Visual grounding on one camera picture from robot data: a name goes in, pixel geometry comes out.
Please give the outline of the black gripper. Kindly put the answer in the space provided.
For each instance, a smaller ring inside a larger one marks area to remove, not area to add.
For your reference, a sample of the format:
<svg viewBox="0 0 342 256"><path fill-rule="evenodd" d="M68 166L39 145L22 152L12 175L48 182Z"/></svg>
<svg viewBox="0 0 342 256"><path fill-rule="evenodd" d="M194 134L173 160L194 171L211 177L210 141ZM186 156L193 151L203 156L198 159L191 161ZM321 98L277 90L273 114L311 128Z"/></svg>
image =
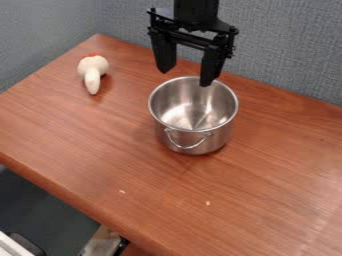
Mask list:
<svg viewBox="0 0 342 256"><path fill-rule="evenodd" d="M151 7L148 34L157 67L167 73L177 65L177 45L205 51L201 86L219 77L225 59L234 55L238 28L218 17L219 0L173 0L171 8Z"/></svg>

